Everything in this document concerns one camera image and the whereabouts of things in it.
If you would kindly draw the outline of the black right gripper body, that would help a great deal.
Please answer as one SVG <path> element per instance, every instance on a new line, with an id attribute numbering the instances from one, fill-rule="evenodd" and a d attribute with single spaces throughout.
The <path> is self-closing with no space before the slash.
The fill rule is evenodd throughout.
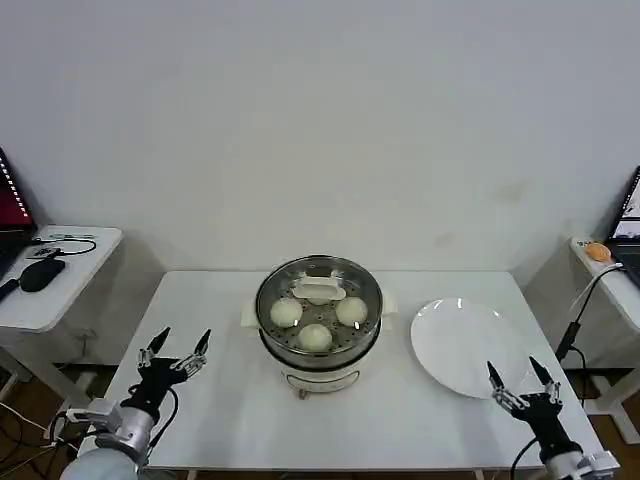
<path id="1" fill-rule="evenodd" d="M 569 438 L 559 420 L 560 400 L 546 392 L 522 395 L 520 400 L 524 406 L 516 408 L 516 418 L 530 426 L 541 454 L 583 452 L 581 446 Z"/>

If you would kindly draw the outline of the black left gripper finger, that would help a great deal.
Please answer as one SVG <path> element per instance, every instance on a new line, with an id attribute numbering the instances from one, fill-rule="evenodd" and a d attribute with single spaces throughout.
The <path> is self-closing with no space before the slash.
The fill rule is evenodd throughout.
<path id="1" fill-rule="evenodd" d="M 206 364 L 206 353 L 209 346 L 211 330 L 207 329 L 197 342 L 193 352 L 182 360 L 178 360 L 171 365 L 173 371 L 178 372 L 185 378 L 190 378 L 199 372 Z"/>
<path id="2" fill-rule="evenodd" d="M 167 337 L 169 336 L 170 331 L 170 327 L 165 327 L 160 333 L 152 338 L 146 348 L 139 350 L 137 360 L 138 368 L 145 368 L 151 365 L 151 361 L 159 353 Z"/>

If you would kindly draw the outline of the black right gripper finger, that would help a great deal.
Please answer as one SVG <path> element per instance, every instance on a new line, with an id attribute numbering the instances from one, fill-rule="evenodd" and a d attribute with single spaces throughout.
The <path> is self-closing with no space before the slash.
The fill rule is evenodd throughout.
<path id="1" fill-rule="evenodd" d="M 529 357 L 529 361 L 536 377 L 544 387 L 544 392 L 549 396 L 550 402 L 560 403 L 560 384 L 553 380 L 549 371 L 533 356 Z"/>
<path id="2" fill-rule="evenodd" d="M 491 362 L 487 362 L 489 381 L 492 386 L 492 398 L 507 412 L 522 410 L 526 403 L 518 396 L 510 392 L 502 381 L 498 371 Z"/>

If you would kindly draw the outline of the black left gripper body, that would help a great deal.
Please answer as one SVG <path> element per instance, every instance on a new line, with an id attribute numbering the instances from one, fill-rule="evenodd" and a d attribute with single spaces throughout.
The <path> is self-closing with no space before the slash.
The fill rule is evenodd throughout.
<path id="1" fill-rule="evenodd" d="M 120 402 L 120 406 L 135 408 L 150 416 L 159 416 L 160 406 L 170 388 L 188 379 L 184 369 L 173 367 L 177 363 L 178 359 L 156 357 L 148 366 L 140 367 L 140 383 L 128 398 Z"/>

